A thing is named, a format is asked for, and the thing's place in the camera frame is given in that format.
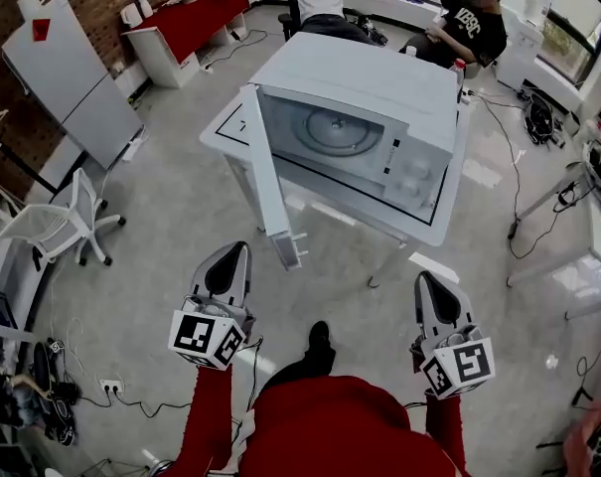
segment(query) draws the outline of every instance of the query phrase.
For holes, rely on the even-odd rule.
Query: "foot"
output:
[[[311,327],[309,332],[309,348],[316,348],[321,346],[329,346],[329,326],[327,322],[321,320]]]

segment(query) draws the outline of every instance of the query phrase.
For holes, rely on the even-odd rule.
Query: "white desk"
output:
[[[585,178],[585,170],[582,163],[576,164],[565,171],[563,177],[546,193],[542,194],[538,200],[536,200],[529,208],[518,215],[519,229],[521,230],[521,221],[534,212],[538,207],[547,202],[552,196],[560,192],[571,182],[580,183],[580,188],[583,193],[586,193],[589,189]],[[513,287],[514,285],[522,282],[531,280],[533,278],[541,277],[547,273],[553,272],[568,263],[576,261],[580,258],[591,254],[593,257],[601,262],[601,208],[598,204],[593,193],[589,194],[582,202],[585,212],[588,217],[588,233],[583,244],[575,245],[562,253],[551,257],[550,259],[537,263],[532,266],[524,267],[519,271],[508,277],[508,286]],[[584,306],[578,309],[565,311],[565,319],[571,320],[572,318],[578,318],[580,316],[586,316],[589,314],[597,313],[601,311],[601,302],[595,302],[588,306]]]
[[[276,173],[281,179],[315,194],[325,205],[398,240],[397,249],[369,279],[369,286],[377,287],[385,275],[401,260],[411,257],[422,242],[430,245],[443,243],[457,196],[472,108],[469,102],[459,104],[453,157],[429,222],[409,215],[373,193],[345,185],[274,154]],[[225,156],[253,210],[258,227],[262,230],[264,225],[250,170],[251,155],[246,125],[237,95],[203,131],[201,141]]]

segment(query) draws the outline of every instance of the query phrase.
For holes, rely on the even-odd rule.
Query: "hand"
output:
[[[440,27],[434,26],[426,30],[426,35],[434,44],[437,44],[443,40],[445,32]]]

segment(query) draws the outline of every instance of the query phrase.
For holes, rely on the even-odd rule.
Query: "man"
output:
[[[441,5],[448,13],[408,41],[400,53],[414,46],[418,58],[450,68],[456,59],[487,67],[504,51],[508,36],[501,0],[441,0]]]
[[[231,370],[199,368],[181,452],[162,477],[468,475],[458,397],[427,398],[427,436],[386,391],[330,377],[335,356],[327,324],[316,323],[304,358],[269,380],[234,441]]]
[[[342,0],[298,0],[298,7],[300,32],[373,44],[362,29],[345,19]]]

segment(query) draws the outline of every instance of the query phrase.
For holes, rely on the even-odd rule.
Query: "white chair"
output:
[[[48,261],[55,258],[77,243],[75,263],[84,266],[85,258],[81,251],[90,242],[99,261],[112,265],[112,258],[106,256],[97,243],[95,232],[112,225],[124,226],[121,216],[108,216],[95,220],[96,212],[105,209],[107,202],[97,197],[85,172],[78,168],[73,174],[73,197],[68,207],[56,205],[27,205],[0,232],[0,239],[22,239],[32,244]]]

